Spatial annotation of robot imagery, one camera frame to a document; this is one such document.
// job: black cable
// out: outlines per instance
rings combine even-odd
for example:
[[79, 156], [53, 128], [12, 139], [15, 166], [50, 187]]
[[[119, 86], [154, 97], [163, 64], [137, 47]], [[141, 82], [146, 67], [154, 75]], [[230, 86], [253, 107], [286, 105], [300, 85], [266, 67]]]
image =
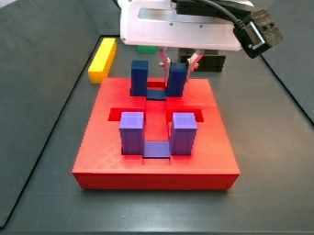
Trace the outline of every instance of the black cable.
[[229, 18], [229, 20], [233, 22], [233, 24], [237, 28], [242, 28], [245, 26], [242, 20], [240, 18], [237, 18], [234, 16], [234, 14], [225, 7], [222, 7], [220, 4], [214, 3], [210, 0], [193, 0], [193, 1], [200, 2], [208, 6], [212, 6], [217, 11], [220, 11]]
[[115, 4], [119, 8], [122, 8], [122, 7], [119, 6], [119, 4], [118, 4], [118, 0], [113, 0], [113, 2], [114, 2], [114, 4]]

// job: black table surface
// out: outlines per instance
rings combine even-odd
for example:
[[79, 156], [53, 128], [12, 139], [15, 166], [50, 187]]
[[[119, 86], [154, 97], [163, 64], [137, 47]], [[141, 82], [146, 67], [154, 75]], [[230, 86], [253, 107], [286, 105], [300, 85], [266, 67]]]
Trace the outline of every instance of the black table surface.
[[[170, 54], [177, 59], [175, 50]], [[158, 55], [119, 42], [111, 77], [130, 77], [133, 60], [150, 61], [151, 77], [163, 75]], [[0, 233], [314, 231], [314, 131], [290, 94], [264, 60], [244, 52], [228, 53], [222, 73], [196, 76], [213, 85], [230, 135], [242, 172], [233, 188], [81, 189], [71, 168], [99, 89], [85, 71]]]

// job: red base block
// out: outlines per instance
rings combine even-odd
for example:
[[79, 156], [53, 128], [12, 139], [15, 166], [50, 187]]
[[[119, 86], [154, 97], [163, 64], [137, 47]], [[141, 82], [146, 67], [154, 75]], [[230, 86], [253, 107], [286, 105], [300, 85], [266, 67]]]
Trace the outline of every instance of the red base block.
[[[240, 169], [209, 81], [190, 79], [185, 97], [169, 98], [166, 102], [146, 101], [145, 97], [129, 94], [130, 79], [103, 81], [73, 169], [82, 188], [229, 189]], [[194, 110], [200, 129], [193, 155], [170, 159], [122, 155], [118, 121], [123, 110], [145, 110], [146, 138], [150, 140], [167, 139], [173, 111]]]

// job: black object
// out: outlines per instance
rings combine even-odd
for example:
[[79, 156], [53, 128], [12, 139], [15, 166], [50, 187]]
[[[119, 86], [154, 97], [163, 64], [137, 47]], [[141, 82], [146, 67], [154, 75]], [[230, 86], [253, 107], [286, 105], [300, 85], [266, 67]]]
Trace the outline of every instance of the black object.
[[[194, 53], [193, 49], [179, 49], [178, 61], [187, 62], [187, 59]], [[200, 67], [196, 72], [222, 72], [226, 61], [225, 55], [218, 55], [218, 50], [206, 50], [200, 60]]]
[[258, 57], [282, 41], [282, 34], [266, 10], [253, 12], [244, 19], [245, 26], [233, 33], [250, 58]]
[[0, 35], [2, 228], [98, 43], [98, 32], [81, 1], [23, 0], [0, 9]]
[[[213, 0], [212, 2], [226, 8], [240, 19], [244, 19], [246, 16], [249, 16], [252, 10], [256, 8], [230, 1]], [[229, 20], [225, 14], [222, 14], [216, 8], [204, 7], [204, 4], [196, 2], [194, 0], [178, 0], [175, 10], [181, 15], [218, 17]]]

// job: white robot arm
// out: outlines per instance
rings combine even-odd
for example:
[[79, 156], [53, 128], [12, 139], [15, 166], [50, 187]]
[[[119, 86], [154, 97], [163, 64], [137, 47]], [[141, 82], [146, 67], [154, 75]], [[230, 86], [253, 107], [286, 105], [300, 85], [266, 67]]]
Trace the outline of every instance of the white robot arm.
[[[122, 40], [129, 45], [159, 46], [166, 81], [171, 66], [171, 59], [166, 55], [167, 47], [196, 49], [194, 55], [187, 60], [189, 79], [205, 50], [244, 48], [249, 57], [256, 58], [282, 41], [274, 19], [265, 10], [254, 12], [249, 10], [249, 15], [242, 19], [230, 11], [237, 13], [245, 6], [253, 6], [248, 0], [118, 0], [118, 2], [122, 8]], [[187, 14], [178, 14], [179, 4], [186, 6]], [[190, 6], [193, 9], [198, 8], [197, 13], [190, 10]], [[213, 14], [212, 11], [204, 16], [204, 9], [208, 10], [209, 6], [217, 12]]]
[[[253, 6], [248, 0], [236, 0]], [[178, 15], [171, 0], [121, 0], [126, 44], [204, 50], [241, 50], [233, 23], [217, 17]]]

